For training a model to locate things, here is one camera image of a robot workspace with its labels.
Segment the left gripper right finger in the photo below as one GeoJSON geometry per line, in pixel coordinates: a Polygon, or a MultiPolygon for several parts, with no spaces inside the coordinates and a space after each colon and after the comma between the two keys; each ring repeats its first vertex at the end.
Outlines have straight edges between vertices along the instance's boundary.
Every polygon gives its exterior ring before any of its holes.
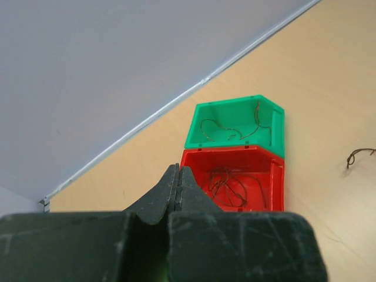
{"type": "Polygon", "coordinates": [[[309,222],[291,212],[225,212],[179,173],[169,214],[170,281],[327,281],[309,222]]]}

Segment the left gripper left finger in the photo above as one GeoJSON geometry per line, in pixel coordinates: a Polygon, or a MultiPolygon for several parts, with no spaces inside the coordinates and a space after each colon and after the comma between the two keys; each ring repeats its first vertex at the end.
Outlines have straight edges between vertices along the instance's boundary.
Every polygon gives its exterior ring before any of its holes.
{"type": "Polygon", "coordinates": [[[179,166],[124,211],[1,218],[2,281],[167,281],[167,215],[179,166]]]}

